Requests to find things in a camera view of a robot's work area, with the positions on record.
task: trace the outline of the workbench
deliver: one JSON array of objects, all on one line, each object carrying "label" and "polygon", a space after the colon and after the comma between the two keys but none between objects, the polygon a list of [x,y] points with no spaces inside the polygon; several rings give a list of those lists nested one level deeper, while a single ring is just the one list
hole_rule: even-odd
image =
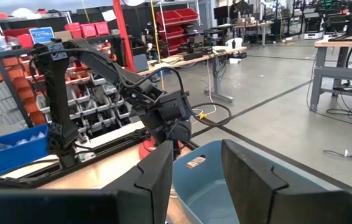
[{"label": "workbench", "polygon": [[262,46],[265,47],[266,46],[266,30],[267,27],[273,25],[274,22],[262,22],[262,23],[258,23],[258,24],[243,24],[243,25],[236,25],[233,28],[234,29],[242,29],[244,32],[243,34],[245,35],[246,33],[246,29],[250,29],[250,28],[257,28],[259,30],[259,28],[262,30]]},{"label": "workbench", "polygon": [[[334,90],[333,88],[322,88],[323,78],[332,78],[333,87],[341,85],[342,80],[352,80],[352,68],[345,67],[349,47],[352,47],[352,41],[351,39],[336,42],[319,40],[315,42],[314,46],[317,48],[317,56],[313,71],[310,109],[316,111],[320,100],[320,95],[322,93],[332,93],[333,96],[337,96],[339,94],[352,96],[351,92]],[[336,68],[325,66],[325,57],[327,56],[327,49],[329,47],[340,47]]]},{"label": "workbench", "polygon": [[[153,65],[153,63],[156,63],[157,61],[151,60],[151,61],[149,61],[149,69],[146,71],[143,71],[143,72],[139,72],[139,74],[140,75],[147,75],[149,73],[152,73],[154,70],[157,70],[158,68],[182,67],[182,66],[185,66],[185,65],[188,65],[191,63],[202,62],[202,61],[209,60],[209,59],[214,60],[214,63],[213,63],[213,65],[214,65],[213,72],[214,72],[214,71],[218,71],[220,68],[219,56],[224,56],[227,54],[231,54],[233,52],[245,52],[246,49],[247,49],[246,47],[236,47],[235,49],[233,49],[231,47],[225,47],[225,46],[213,46],[213,50],[224,50],[224,52],[216,52],[211,55],[204,55],[203,57],[196,58],[193,60],[188,60],[188,61],[183,60],[183,55],[173,55],[173,56],[162,59],[162,63],[157,63],[155,65]],[[220,81],[221,81],[221,78],[214,78],[213,79],[213,91],[211,93],[212,96],[232,103],[234,98],[232,96],[225,95],[221,91]],[[210,89],[211,89],[211,87],[209,87],[208,90],[204,90],[204,93],[208,94]]]},{"label": "workbench", "polygon": [[[87,147],[95,147],[100,144],[105,144],[113,139],[132,133],[133,131],[143,128],[141,121],[129,124],[125,127],[112,131],[110,133],[98,136],[91,139],[90,142],[83,144]],[[113,156],[102,159],[92,165],[79,169],[62,178],[45,184],[40,189],[99,189],[108,185],[130,168],[135,166],[139,161],[139,144],[125,149]],[[182,155],[189,153],[188,148],[182,149]],[[42,160],[57,158],[55,155],[50,155]],[[34,164],[12,171],[1,177],[19,178],[26,174],[30,174],[39,169],[47,167],[54,162]],[[177,198],[169,199],[168,215],[171,217],[174,224],[189,224],[186,216],[183,213],[180,202]]]}]

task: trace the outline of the concrete floor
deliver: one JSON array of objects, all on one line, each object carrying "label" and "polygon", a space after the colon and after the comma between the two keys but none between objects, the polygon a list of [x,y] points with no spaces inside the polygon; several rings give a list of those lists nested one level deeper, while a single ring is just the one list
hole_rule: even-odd
[{"label": "concrete floor", "polygon": [[[234,97],[233,103],[215,101],[228,106],[233,114],[239,114],[225,126],[226,129],[352,186],[352,160],[323,153],[323,150],[340,153],[349,150],[352,154],[352,124],[346,123],[352,120],[334,116],[346,122],[337,121],[307,108],[308,81],[316,52],[312,45],[313,41],[299,41],[295,45],[251,48],[248,58],[227,66],[221,83],[224,93]],[[328,51],[329,66],[336,65],[337,54],[338,49],[334,53]],[[204,81],[208,81],[206,65],[199,63],[180,71],[184,87],[190,92],[191,105],[209,101],[203,94],[207,87]],[[167,91],[178,89],[175,75],[166,75],[164,81]],[[325,80],[324,85],[330,83],[331,80]],[[352,105],[352,98],[343,99]],[[318,112],[325,113],[328,108],[336,108],[336,100],[342,104],[341,97],[322,95]],[[208,112],[213,107],[202,109]],[[226,118],[226,112],[218,108],[208,118],[221,121]],[[4,128],[0,123],[0,134],[17,128]],[[204,128],[206,126],[201,123],[195,123],[193,133]],[[218,128],[194,137],[193,141],[203,145],[222,138],[242,141]]]}]

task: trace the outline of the red pole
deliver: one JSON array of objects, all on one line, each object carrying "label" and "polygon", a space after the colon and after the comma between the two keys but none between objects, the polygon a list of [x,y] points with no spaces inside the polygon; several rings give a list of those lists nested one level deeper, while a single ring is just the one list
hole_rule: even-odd
[{"label": "red pole", "polygon": [[113,7],[114,7],[114,13],[116,16],[116,23],[118,25],[121,38],[124,41],[125,59],[126,59],[125,69],[130,70],[132,72],[136,72],[136,70],[134,69],[131,43],[129,42],[129,37],[127,36],[124,14],[122,13],[120,0],[113,0]]}]

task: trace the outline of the wall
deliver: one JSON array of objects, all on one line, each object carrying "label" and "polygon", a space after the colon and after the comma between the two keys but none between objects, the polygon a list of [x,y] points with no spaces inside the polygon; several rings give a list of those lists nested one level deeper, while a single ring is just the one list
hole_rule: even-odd
[{"label": "wall", "polygon": [[[112,0],[85,0],[86,7],[112,6]],[[59,11],[83,9],[82,0],[0,0],[0,12],[11,14],[18,8],[56,9]]]}]

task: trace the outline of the blue plastic tub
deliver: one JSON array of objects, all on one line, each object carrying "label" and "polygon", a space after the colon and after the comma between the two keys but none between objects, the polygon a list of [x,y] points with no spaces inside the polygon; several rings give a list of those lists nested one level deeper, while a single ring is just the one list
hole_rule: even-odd
[{"label": "blue plastic tub", "polygon": [[[44,138],[15,146],[16,142],[21,139],[30,140],[33,135],[37,136],[40,132],[45,134]],[[43,124],[30,129],[0,136],[0,143],[14,146],[0,150],[0,175],[47,156],[47,132],[47,125]]]},{"label": "blue plastic tub", "polygon": [[[213,141],[178,158],[173,167],[173,187],[178,194],[187,218],[193,224],[239,224],[233,201],[227,188],[221,163],[220,141]],[[260,161],[274,166],[277,175],[299,189],[311,192],[337,190],[331,184],[319,179],[285,161],[256,147],[235,143],[243,154],[257,156]],[[196,157],[205,160],[191,168],[187,164]]]}]

